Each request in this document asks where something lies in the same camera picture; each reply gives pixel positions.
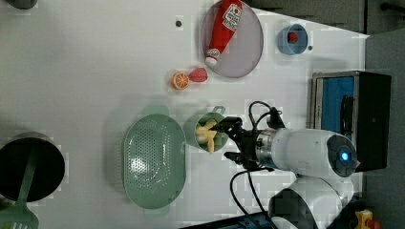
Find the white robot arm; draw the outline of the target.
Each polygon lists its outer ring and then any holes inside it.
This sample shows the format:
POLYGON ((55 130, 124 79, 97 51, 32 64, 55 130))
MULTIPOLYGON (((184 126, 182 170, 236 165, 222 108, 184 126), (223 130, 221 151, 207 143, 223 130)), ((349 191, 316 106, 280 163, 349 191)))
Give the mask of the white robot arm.
POLYGON ((295 174, 295 181, 269 201, 267 215, 274 229, 327 229, 353 197, 357 153, 343 135, 292 130, 279 117, 269 118, 263 130, 246 130, 232 116, 212 129, 234 141, 239 151, 225 156, 247 170, 264 166, 295 174))

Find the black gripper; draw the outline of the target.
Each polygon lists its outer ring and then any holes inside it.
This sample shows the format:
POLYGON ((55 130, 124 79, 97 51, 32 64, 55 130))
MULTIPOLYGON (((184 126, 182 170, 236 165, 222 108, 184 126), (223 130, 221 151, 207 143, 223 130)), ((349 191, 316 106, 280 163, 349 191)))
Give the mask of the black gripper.
POLYGON ((256 135, 252 131, 242 128, 243 121, 236 116, 228 116, 215 124, 211 131, 227 133, 228 137, 236 144, 239 153, 225 152, 224 156, 242 165, 248 171, 259 168, 258 157, 256 156, 256 135))

